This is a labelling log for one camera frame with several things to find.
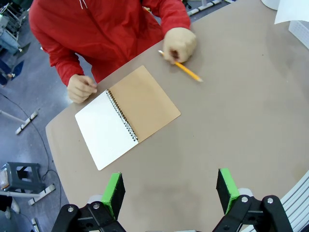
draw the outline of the left hand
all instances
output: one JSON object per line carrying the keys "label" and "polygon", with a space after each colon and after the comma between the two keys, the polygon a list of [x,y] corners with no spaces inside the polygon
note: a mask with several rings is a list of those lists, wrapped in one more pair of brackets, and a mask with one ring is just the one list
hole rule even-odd
{"label": "left hand", "polygon": [[197,45],[196,35],[186,28],[172,28],[164,37],[164,58],[172,64],[185,62],[194,52]]}

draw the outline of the gray floor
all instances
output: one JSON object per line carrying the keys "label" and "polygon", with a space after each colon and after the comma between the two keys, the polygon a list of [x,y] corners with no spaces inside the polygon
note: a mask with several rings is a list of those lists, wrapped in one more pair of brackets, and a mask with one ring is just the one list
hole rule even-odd
{"label": "gray floor", "polygon": [[[189,4],[194,9],[200,6],[201,2],[189,2]],[[191,20],[194,22],[226,5],[226,2],[221,2],[193,15]],[[39,163],[41,165],[40,173],[43,175],[48,168],[56,170],[46,139],[45,126],[70,104],[70,100],[67,97],[66,87],[62,84],[55,68],[49,66],[48,56],[40,50],[40,44],[29,30],[27,21],[21,28],[19,42],[22,46],[31,43],[28,52],[22,57],[12,57],[3,52],[0,54],[2,60],[10,66],[24,60],[21,74],[9,82],[6,87],[0,87],[0,93],[16,102],[28,115],[38,110],[39,116],[33,121],[33,124],[42,136],[48,154],[46,154],[40,136],[33,125],[29,125],[20,135],[16,136],[14,132],[19,127],[19,123],[0,115],[0,166],[8,161]],[[91,75],[90,65],[82,58],[80,61],[85,73]],[[17,106],[1,95],[0,110],[26,119]],[[60,199],[61,205],[67,204],[68,200],[63,189],[59,188],[60,182],[54,172],[49,172],[44,182],[47,186],[54,183],[56,190],[33,206],[28,206],[28,199],[16,199],[22,215],[12,214],[11,220],[7,220],[4,213],[0,211],[0,232],[29,232],[33,229],[29,222],[31,218],[36,218],[41,232],[51,231],[59,213]]]}

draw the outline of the yellow pencil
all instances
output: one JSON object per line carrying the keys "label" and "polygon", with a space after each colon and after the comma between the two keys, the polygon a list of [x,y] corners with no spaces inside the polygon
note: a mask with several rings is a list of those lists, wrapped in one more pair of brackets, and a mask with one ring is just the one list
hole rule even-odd
{"label": "yellow pencil", "polygon": [[[164,52],[162,52],[161,50],[159,50],[159,53],[160,53],[161,55],[164,56]],[[175,64],[176,64],[179,68],[181,68],[185,73],[189,74],[190,77],[192,77],[192,78],[195,79],[196,81],[198,81],[198,82],[203,82],[203,80],[202,80],[198,75],[196,75],[194,72],[192,72],[191,70],[189,70],[188,68],[186,68],[185,66],[183,66],[181,63],[175,62]]]}

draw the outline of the white box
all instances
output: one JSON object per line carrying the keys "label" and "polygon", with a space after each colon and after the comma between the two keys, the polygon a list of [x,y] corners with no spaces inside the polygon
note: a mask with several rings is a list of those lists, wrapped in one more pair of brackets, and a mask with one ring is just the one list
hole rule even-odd
{"label": "white box", "polygon": [[309,22],[291,21],[289,31],[309,49]]}

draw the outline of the brown cardboard cover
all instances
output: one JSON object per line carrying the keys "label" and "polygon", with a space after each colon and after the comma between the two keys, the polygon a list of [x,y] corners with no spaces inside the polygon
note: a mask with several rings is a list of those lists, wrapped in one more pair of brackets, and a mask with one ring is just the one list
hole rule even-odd
{"label": "brown cardboard cover", "polygon": [[180,111],[144,66],[110,88],[139,142],[180,116]]}

